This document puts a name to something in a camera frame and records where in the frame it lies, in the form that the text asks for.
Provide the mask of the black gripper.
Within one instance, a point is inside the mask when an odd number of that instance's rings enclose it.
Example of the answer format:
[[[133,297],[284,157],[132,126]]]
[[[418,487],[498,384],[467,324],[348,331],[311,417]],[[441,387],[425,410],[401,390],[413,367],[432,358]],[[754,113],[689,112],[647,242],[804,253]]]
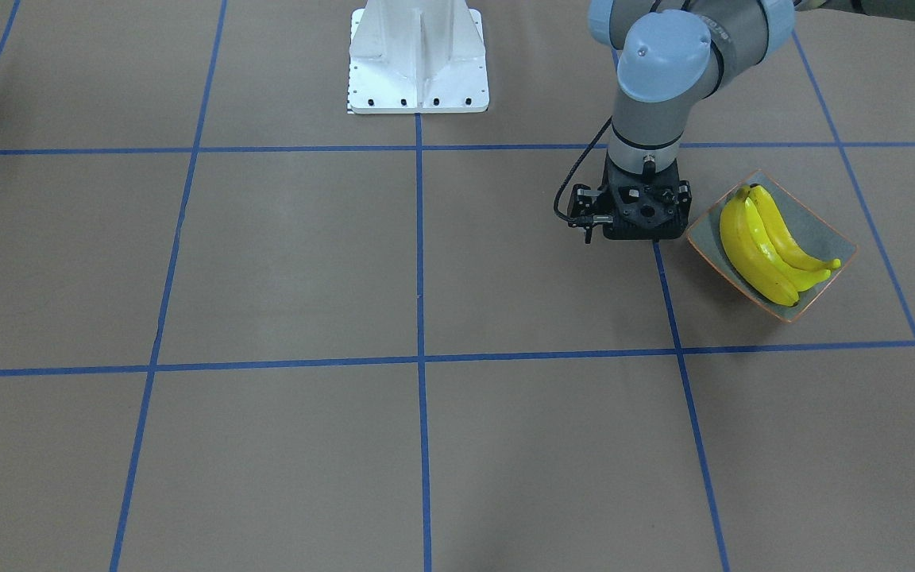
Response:
[[[600,191],[600,213],[612,218],[602,230],[609,240],[676,239],[689,225],[691,188],[680,178],[675,160],[645,175],[627,172],[606,158]]]

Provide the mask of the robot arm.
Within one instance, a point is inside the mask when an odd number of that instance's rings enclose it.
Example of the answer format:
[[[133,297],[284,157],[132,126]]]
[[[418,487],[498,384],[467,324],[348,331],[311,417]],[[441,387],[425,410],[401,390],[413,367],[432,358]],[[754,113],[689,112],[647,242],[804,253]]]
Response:
[[[758,65],[790,37],[792,1],[592,1],[589,32],[614,48],[618,91],[602,181],[577,185],[571,214],[604,238],[679,238],[691,186],[677,156],[697,102]]]

